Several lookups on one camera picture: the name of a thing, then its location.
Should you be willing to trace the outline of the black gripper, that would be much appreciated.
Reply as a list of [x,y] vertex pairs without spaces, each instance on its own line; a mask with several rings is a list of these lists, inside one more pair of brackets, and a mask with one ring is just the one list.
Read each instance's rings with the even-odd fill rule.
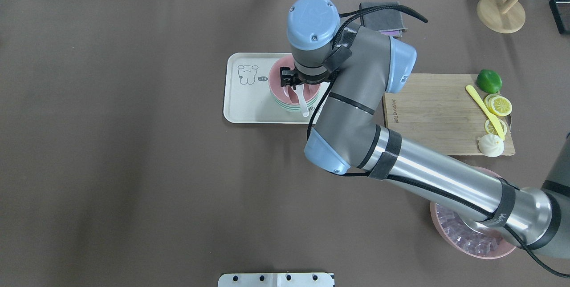
[[329,82],[331,72],[323,66],[318,68],[289,68],[279,67],[280,85],[281,87],[305,85],[318,85],[322,82]]

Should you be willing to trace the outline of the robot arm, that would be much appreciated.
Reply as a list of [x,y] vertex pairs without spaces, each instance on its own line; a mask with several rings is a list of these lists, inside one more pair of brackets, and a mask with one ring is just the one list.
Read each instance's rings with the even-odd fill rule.
[[307,159],[336,175],[356,167],[362,176],[388,180],[500,230],[532,257],[568,259],[569,141],[541,188],[517,188],[374,123],[383,94],[401,91],[417,58],[413,46],[354,23],[384,9],[427,22],[400,4],[340,14],[330,0],[297,0],[289,10],[295,68],[281,69],[283,82],[330,83],[319,118],[309,125]]

